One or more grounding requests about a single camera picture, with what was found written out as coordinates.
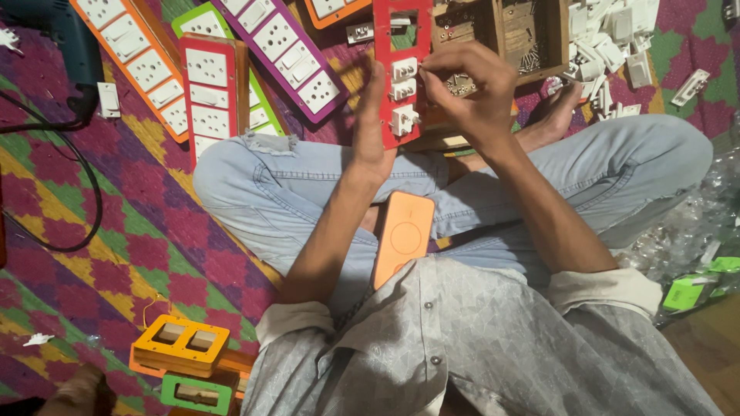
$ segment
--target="light blue jeans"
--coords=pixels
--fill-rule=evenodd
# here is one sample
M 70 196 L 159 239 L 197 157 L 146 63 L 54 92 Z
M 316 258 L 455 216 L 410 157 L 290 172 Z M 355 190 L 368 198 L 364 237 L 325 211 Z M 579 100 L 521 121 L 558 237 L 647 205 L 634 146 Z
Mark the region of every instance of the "light blue jeans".
M 349 147 L 301 141 L 289 150 L 287 138 L 248 132 L 207 149 L 193 183 L 203 207 L 285 275 L 351 156 Z M 703 179 L 712 145 L 679 118 L 640 115 L 601 121 L 529 157 L 615 249 L 631 244 Z M 441 154 L 401 153 L 374 201 L 395 190 L 433 199 L 432 238 L 473 234 L 461 246 L 434 255 L 471 266 L 512 268 L 535 289 L 546 288 L 550 273 L 496 174 L 485 168 L 450 186 L 447 181 Z M 369 231 L 354 234 L 329 305 L 334 315 L 351 309 L 367 290 L 377 245 Z

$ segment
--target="gray patterned shirt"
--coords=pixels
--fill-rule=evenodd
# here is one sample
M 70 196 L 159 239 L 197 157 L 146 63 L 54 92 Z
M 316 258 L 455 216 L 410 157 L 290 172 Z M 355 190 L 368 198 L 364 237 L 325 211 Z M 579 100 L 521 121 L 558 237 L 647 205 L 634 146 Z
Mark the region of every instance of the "gray patterned shirt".
M 450 388 L 485 416 L 721 415 L 636 270 L 559 273 L 548 299 L 513 270 L 423 258 L 339 332 L 318 302 L 273 305 L 241 414 L 438 415 Z

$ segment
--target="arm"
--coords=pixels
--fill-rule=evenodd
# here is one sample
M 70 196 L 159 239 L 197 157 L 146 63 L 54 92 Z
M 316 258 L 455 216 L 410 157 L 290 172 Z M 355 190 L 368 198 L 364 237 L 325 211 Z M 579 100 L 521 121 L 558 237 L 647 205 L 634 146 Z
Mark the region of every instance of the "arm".
M 467 73 L 479 92 L 454 97 L 435 73 Z M 471 146 L 494 170 L 519 208 L 534 246 L 552 273 L 602 272 L 618 266 L 606 246 L 537 170 L 508 129 L 517 74 L 476 42 L 431 54 L 421 75 L 429 98 L 440 105 Z
M 385 88 L 384 72 L 383 64 L 375 62 L 370 83 L 357 106 L 353 159 L 288 271 L 277 303 L 329 301 L 354 233 L 380 186 L 391 174 L 396 149 L 383 148 L 378 118 Z

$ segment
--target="green frame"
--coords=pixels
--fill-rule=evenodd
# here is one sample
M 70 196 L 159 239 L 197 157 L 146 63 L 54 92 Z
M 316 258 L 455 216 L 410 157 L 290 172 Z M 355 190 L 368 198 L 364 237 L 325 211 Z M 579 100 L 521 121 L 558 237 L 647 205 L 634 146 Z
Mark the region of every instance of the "green frame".
M 172 30 L 175 31 L 175 35 L 178 37 L 178 39 L 183 37 L 183 31 L 180 29 L 180 26 L 208 12 L 213 12 L 216 15 L 216 20 L 218 20 L 221 29 L 223 29 L 223 32 L 226 34 L 226 37 L 229 39 L 233 39 L 234 33 L 232 33 L 231 28 L 226 23 L 226 19 L 223 18 L 221 12 L 216 10 L 216 6 L 214 6 L 213 3 L 211 3 L 210 1 L 201 4 L 195 9 L 188 10 L 182 16 L 176 17 L 174 20 L 172 20 Z
M 193 403 L 189 400 L 181 400 L 175 397 L 175 386 L 186 384 L 187 386 L 201 387 L 204 389 L 215 390 L 218 392 L 218 402 L 216 406 Z M 229 414 L 234 390 L 228 386 L 222 386 L 208 381 L 198 380 L 195 378 L 181 377 L 170 373 L 165 373 L 162 377 L 162 392 L 160 401 L 167 406 L 183 407 L 185 409 L 198 410 L 199 412 L 213 413 L 214 415 L 226 416 Z
M 183 31 L 180 30 L 180 26 L 208 12 L 213 12 L 216 15 L 216 20 L 218 20 L 218 23 L 221 25 L 223 32 L 226 34 L 226 37 L 229 39 L 234 39 L 234 34 L 232 33 L 231 29 L 229 29 L 229 25 L 226 23 L 226 19 L 223 18 L 223 16 L 221 15 L 221 12 L 219 12 L 216 9 L 216 7 L 213 5 L 213 3 L 211 3 L 210 1 L 207 3 L 201 4 L 195 9 L 192 9 L 188 11 L 187 13 L 183 14 L 182 16 L 179 16 L 175 18 L 174 20 L 172 20 L 172 30 L 175 31 L 175 35 L 178 37 L 178 39 L 183 36 Z M 275 115 L 275 111 L 272 109 L 272 107 L 270 107 L 269 101 L 267 101 L 265 92 L 262 91 L 262 87 L 260 86 L 260 83 L 257 82 L 257 79 L 255 78 L 255 74 L 252 72 L 251 65 L 249 68 L 249 88 L 252 89 L 252 91 L 254 91 L 257 97 L 260 99 L 260 103 L 257 105 L 251 106 L 249 108 L 249 112 L 251 113 L 254 110 L 264 108 L 265 113 L 267 114 L 267 119 L 269 120 L 266 124 L 259 126 L 258 129 L 255 130 L 255 132 L 259 132 L 263 128 L 272 125 L 275 128 L 275 131 L 277 131 L 277 135 L 286 135 L 285 131 L 283 130 L 283 126 L 280 125 L 280 122 L 278 121 L 278 117 Z

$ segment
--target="knee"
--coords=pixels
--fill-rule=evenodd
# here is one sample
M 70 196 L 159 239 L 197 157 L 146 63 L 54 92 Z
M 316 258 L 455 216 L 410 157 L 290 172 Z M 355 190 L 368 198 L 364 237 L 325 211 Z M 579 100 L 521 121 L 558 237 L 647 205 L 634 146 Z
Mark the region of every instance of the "knee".
M 679 187 L 690 187 L 704 179 L 712 164 L 712 142 L 685 120 L 672 115 L 642 116 L 650 123 L 645 146 L 658 145 L 665 176 Z
M 204 207 L 232 206 L 252 183 L 257 158 L 239 141 L 224 140 L 206 149 L 195 165 L 192 185 Z

